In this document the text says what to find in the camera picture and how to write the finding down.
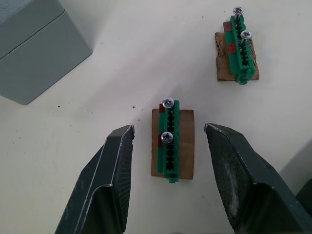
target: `green terminal block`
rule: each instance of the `green terminal block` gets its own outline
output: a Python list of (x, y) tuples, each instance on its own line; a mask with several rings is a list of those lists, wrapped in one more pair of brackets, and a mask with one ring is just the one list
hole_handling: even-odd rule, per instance
[(234, 16), (231, 16), (230, 21), (223, 23), (223, 28), (231, 72), (235, 75), (236, 82), (247, 84), (254, 77), (255, 67), (249, 41), (247, 40), (242, 46), (240, 45), (240, 34), (246, 30), (244, 17), (240, 16), (235, 21)]
[[(172, 108), (165, 108), (159, 105), (159, 125), (158, 125), (158, 159), (157, 171), (163, 174), (170, 183), (179, 181), (179, 128), (180, 128), (180, 103), (174, 100)], [(163, 143), (161, 135), (169, 132), (173, 136), (173, 141)]]

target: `cardboard piece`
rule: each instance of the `cardboard piece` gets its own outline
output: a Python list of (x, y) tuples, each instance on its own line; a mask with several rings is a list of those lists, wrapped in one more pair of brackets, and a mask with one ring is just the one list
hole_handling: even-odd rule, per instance
[[(159, 109), (152, 111), (152, 176), (164, 177), (157, 172)], [(180, 179), (193, 179), (195, 155), (195, 123), (193, 110), (180, 110)]]
[[(235, 81), (235, 76), (231, 73), (231, 67), (230, 67), (230, 61), (226, 46), (226, 40), (224, 33), (215, 33), (215, 44), (216, 44), (216, 50), (217, 50), (217, 56), (216, 56), (216, 74), (217, 79), (219, 81)], [(250, 48), (252, 50), (252, 57), (253, 57), (253, 63), (256, 68), (256, 72), (254, 74), (253, 80), (259, 79), (259, 69), (258, 65), (256, 63), (256, 56), (254, 52), (254, 44), (252, 39), (250, 40)]]

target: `white surface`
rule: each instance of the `white surface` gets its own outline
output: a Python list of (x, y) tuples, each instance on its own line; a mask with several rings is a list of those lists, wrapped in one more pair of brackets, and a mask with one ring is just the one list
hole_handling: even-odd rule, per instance
[[(28, 106), (0, 97), (0, 233), (53, 233), (81, 169), (125, 124), (136, 129), (126, 234), (232, 233), (204, 124), (242, 132), (278, 171), (305, 147), (312, 1), (61, 2), (94, 53)], [(260, 69), (260, 80), (245, 86), (216, 81), (214, 34), (236, 5)], [(165, 97), (194, 109), (193, 181), (150, 177), (151, 111)], [(299, 174), (312, 177), (309, 167), (296, 167), (291, 187)]]

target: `red tab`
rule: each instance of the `red tab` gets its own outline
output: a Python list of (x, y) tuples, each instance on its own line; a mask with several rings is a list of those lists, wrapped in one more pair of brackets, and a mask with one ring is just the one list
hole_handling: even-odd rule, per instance
[(159, 104), (159, 113), (165, 113), (165, 108), (164, 106), (161, 104)]
[(227, 45), (227, 47), (228, 47), (228, 54), (229, 55), (232, 55), (232, 54), (236, 53), (236, 44), (235, 44), (235, 42)]
[(158, 147), (162, 146), (162, 142), (160, 138), (161, 138), (161, 134), (158, 135), (158, 143), (157, 143)]
[(231, 21), (228, 21), (228, 22), (223, 22), (223, 29), (224, 29), (224, 32), (230, 32), (232, 31), (232, 22)]

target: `screw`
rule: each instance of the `screw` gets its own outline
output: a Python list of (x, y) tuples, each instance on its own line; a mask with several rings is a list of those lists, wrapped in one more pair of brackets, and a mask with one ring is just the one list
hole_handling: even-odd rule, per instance
[(242, 38), (240, 46), (243, 46), (247, 40), (252, 38), (252, 33), (251, 31), (245, 30), (241, 32), (240, 37)]
[(234, 21), (238, 22), (238, 19), (240, 17), (240, 15), (242, 15), (244, 12), (244, 10), (242, 10), (242, 8), (240, 6), (237, 6), (233, 9), (233, 13), (234, 13)]
[(164, 100), (162, 101), (162, 105), (163, 105), (163, 107), (165, 107), (166, 109), (172, 108), (172, 107), (174, 106), (174, 104), (175, 104), (175, 101), (174, 101), (171, 97), (168, 97), (168, 98), (166, 98), (166, 99), (164, 99)]
[(162, 143), (169, 144), (174, 140), (174, 136), (170, 132), (164, 132), (161, 134), (160, 140)]

